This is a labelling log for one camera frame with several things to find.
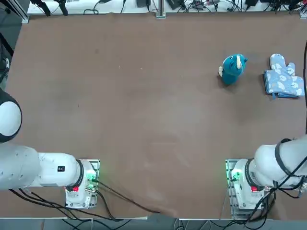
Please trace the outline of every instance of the patterned oven mitt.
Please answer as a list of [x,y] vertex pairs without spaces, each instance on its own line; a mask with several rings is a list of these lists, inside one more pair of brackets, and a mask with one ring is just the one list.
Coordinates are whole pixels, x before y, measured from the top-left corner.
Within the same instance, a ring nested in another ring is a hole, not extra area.
[[270,57],[271,70],[264,71],[264,85],[266,93],[278,97],[304,96],[304,82],[301,77],[295,76],[295,65],[285,64],[284,57],[273,54]]

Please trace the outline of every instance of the blue plush elephant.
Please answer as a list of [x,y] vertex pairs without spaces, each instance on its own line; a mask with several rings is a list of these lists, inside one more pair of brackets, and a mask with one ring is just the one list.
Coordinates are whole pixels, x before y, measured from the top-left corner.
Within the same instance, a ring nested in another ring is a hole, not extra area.
[[219,67],[219,75],[226,85],[236,82],[243,73],[247,60],[242,54],[233,54],[223,61],[223,66]]

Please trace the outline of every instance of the table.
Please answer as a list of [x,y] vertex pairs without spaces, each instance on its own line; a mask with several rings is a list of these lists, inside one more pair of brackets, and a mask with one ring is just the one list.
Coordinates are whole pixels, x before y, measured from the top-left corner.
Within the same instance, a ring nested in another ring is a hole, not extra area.
[[[218,219],[225,159],[304,133],[304,100],[265,95],[262,73],[281,53],[302,76],[305,28],[287,13],[31,19],[7,85],[24,114],[14,142],[100,159],[101,180],[166,215]],[[249,58],[246,71],[225,87],[218,67],[237,52]],[[61,188],[35,191],[64,203]],[[117,217],[148,215],[105,194]],[[6,191],[0,201],[1,217],[62,216]],[[306,219],[306,204],[279,193],[271,218]],[[106,215],[102,202],[93,212]]]

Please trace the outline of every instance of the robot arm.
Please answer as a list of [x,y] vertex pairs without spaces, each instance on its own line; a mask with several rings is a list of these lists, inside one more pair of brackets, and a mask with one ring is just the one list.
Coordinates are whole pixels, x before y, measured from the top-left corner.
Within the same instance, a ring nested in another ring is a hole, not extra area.
[[0,190],[25,187],[65,187],[66,206],[97,204],[99,160],[76,160],[65,153],[38,153],[9,143],[22,124],[17,101],[0,89]]
[[[240,209],[254,209],[264,196],[265,187],[277,187],[307,157],[307,136],[284,139],[276,145],[260,146],[253,159],[240,159],[231,171]],[[305,162],[281,188],[305,190]]]

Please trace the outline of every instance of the white sphere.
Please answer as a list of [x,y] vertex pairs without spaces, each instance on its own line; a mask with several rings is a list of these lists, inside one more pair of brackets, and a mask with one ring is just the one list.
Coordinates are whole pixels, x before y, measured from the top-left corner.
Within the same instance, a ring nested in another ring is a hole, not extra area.
[[0,143],[13,139],[22,123],[19,104],[9,94],[0,90]]

